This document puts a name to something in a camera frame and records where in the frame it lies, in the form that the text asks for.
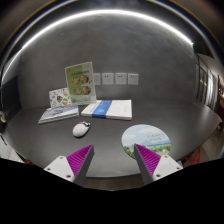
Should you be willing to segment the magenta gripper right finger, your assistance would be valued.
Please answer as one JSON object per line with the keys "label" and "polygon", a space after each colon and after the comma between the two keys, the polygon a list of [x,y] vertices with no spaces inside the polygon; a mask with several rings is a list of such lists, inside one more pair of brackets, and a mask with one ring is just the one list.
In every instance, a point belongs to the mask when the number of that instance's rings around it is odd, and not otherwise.
{"label": "magenta gripper right finger", "polygon": [[169,155],[160,156],[138,144],[134,145],[134,155],[145,185],[182,169]]}

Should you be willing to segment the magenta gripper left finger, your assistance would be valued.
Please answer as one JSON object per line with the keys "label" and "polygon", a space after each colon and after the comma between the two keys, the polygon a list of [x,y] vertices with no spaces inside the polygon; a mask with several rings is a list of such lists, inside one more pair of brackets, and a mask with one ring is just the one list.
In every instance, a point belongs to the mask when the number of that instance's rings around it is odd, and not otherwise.
{"label": "magenta gripper left finger", "polygon": [[89,145],[67,157],[57,157],[44,170],[82,186],[93,156],[94,146]]}

